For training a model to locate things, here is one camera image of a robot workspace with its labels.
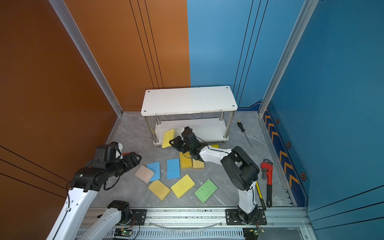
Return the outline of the yellow green textured sponge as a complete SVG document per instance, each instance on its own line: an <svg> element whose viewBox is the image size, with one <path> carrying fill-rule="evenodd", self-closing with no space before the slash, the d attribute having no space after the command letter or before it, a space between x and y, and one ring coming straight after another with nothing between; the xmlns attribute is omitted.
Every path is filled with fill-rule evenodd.
<svg viewBox="0 0 384 240"><path fill-rule="evenodd" d="M171 147L172 145L170 144L170 141L172 141L174 138L175 138L175 129L166 131L163 137L162 148L165 149L165 148Z"/></svg>

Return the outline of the yellow foam sponge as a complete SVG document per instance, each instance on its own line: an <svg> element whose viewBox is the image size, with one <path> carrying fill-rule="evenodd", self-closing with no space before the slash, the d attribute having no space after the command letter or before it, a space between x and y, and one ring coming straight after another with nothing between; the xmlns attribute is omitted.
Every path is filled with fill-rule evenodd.
<svg viewBox="0 0 384 240"><path fill-rule="evenodd" d="M181 169L189 169L193 167L192 157L189 152L180 152L180 166Z"/></svg>

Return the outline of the pale yellow orange sponge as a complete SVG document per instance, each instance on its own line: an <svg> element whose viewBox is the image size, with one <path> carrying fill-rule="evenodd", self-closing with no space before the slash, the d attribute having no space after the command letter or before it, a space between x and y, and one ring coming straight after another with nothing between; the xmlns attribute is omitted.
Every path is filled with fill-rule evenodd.
<svg viewBox="0 0 384 240"><path fill-rule="evenodd" d="M193 160L193 169L204 169L205 163L197 160Z"/></svg>

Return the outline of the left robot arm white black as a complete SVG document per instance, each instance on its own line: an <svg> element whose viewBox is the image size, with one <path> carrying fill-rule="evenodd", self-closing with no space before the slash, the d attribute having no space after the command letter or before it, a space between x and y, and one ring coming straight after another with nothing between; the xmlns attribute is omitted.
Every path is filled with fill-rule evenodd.
<svg viewBox="0 0 384 240"><path fill-rule="evenodd" d="M67 199L52 227L49 240L74 240L84 217L100 190L107 191L111 177L120 178L142 160L136 152L123 153L123 146L117 142L100 145L95 156L85 167L79 169L67 188ZM101 240L115 225L133 225L134 216L130 204L112 201L102 216L94 223L81 240Z"/></svg>

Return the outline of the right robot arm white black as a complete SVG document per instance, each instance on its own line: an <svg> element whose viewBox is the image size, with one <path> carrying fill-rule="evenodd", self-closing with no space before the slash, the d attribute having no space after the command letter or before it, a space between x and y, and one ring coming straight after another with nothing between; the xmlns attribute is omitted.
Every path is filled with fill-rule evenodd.
<svg viewBox="0 0 384 240"><path fill-rule="evenodd" d="M183 154L189 153L194 160L222 166L238 189L240 222L244 225L267 224L265 211L256 202L260 168L241 147L226 150L211 147L196 137L190 127L185 127L182 135L170 140L169 144Z"/></svg>

